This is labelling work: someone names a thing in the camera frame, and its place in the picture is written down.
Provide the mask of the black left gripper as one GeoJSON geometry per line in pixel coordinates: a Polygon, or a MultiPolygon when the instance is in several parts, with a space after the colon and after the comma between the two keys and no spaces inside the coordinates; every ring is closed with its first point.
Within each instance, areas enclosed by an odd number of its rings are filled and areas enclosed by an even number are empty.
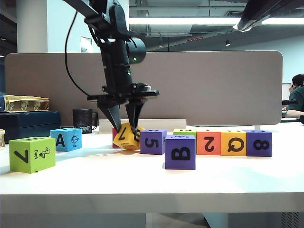
{"type": "Polygon", "coordinates": [[[139,115],[145,103],[145,100],[150,97],[159,95],[158,90],[153,90],[152,87],[146,83],[131,83],[123,87],[112,88],[110,86],[103,86],[101,95],[89,95],[88,101],[101,102],[98,108],[102,111],[105,117],[110,121],[117,132],[121,129],[120,106],[125,105],[129,124],[133,133],[136,133],[139,115]]]}

